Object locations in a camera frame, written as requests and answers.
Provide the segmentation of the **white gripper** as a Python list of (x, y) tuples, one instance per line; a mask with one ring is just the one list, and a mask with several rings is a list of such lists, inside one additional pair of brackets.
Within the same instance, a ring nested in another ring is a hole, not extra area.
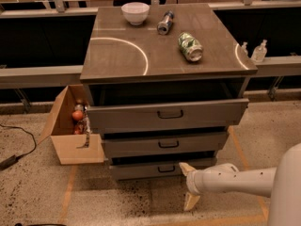
[(202, 192), (230, 192), (231, 184), (239, 170), (232, 164), (226, 163), (207, 169), (195, 169), (188, 163), (180, 162), (182, 174), (186, 176), (188, 191), (185, 194), (184, 211), (192, 210), (200, 199)]

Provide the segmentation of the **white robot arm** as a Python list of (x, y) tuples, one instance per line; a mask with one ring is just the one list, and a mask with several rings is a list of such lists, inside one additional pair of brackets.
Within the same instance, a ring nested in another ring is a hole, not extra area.
[(277, 167), (239, 171), (225, 163), (207, 169), (179, 164), (188, 191), (184, 210), (191, 210), (202, 192), (242, 192), (269, 197), (267, 226), (301, 226), (301, 144), (294, 145)]

